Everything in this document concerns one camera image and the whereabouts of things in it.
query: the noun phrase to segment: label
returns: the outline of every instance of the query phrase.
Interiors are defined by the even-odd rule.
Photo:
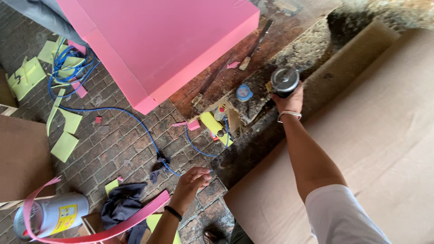
[[[51,234],[69,229],[77,218],[77,204],[59,207],[59,221]]]

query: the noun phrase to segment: gray pants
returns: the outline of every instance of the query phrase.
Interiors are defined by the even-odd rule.
[[[56,0],[3,0],[11,8],[50,31],[79,45],[89,47],[69,23]]]

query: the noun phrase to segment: person's right hand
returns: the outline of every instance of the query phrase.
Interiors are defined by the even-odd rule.
[[[199,189],[209,185],[210,170],[202,167],[193,167],[183,174],[176,186],[169,207],[172,207],[181,216],[184,215],[188,206],[193,202]]]
[[[303,106],[303,85],[298,87],[287,98],[281,98],[272,93],[271,99],[276,103],[277,110],[281,113],[284,110],[291,110],[300,113]]]

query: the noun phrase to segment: white sleeve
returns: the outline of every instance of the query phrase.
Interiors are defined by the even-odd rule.
[[[319,244],[390,243],[344,185],[327,185],[306,197],[312,235]]]

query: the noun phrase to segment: pink foam piece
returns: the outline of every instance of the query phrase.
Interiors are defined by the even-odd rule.
[[[197,119],[194,120],[193,122],[187,124],[187,126],[188,126],[188,129],[191,130],[191,131],[193,131],[193,130],[198,129],[198,128],[201,127],[201,126],[199,125],[199,121],[198,121]]]
[[[32,209],[33,201],[38,193],[46,186],[55,184],[60,181],[60,177],[56,177],[51,181],[47,182],[45,185],[32,192],[24,201],[23,206],[23,217],[24,217],[24,225],[26,226],[26,230],[29,236],[33,239],[36,239],[43,243],[50,244],[93,244],[95,242],[101,242],[108,240],[114,236],[119,235],[130,229],[131,227],[137,225],[142,222],[142,220],[146,219],[149,215],[153,214],[159,208],[161,208],[166,202],[170,200],[170,196],[167,190],[164,190],[160,195],[157,196],[154,200],[152,200],[148,205],[144,206],[138,212],[133,214],[127,220],[122,221],[121,223],[115,225],[114,227],[99,232],[96,234],[88,235],[88,236],[80,236],[73,238],[39,238],[35,236],[30,227],[30,211]]]
[[[77,82],[74,82],[74,83],[71,84],[71,86],[74,89],[77,89],[77,87],[79,87],[80,85],[81,85],[80,81],[77,81]],[[86,91],[86,89],[83,86],[80,86],[77,89],[76,93],[77,93],[77,95],[79,95],[79,97],[83,98],[87,94],[87,91]]]
[[[254,31],[259,22],[259,9],[242,0],[58,3],[132,107],[143,114]]]
[[[233,62],[232,64],[228,64],[228,65],[226,65],[226,69],[233,69],[233,68],[237,67],[239,63],[241,63],[241,62]]]
[[[75,42],[73,42],[73,41],[71,41],[71,40],[68,40],[68,46],[73,46],[73,47],[75,47],[79,52],[81,52],[81,53],[83,53],[83,54],[86,54],[86,47],[85,47],[85,46],[82,46],[82,45],[80,45],[80,44],[77,44],[77,43],[75,43]]]

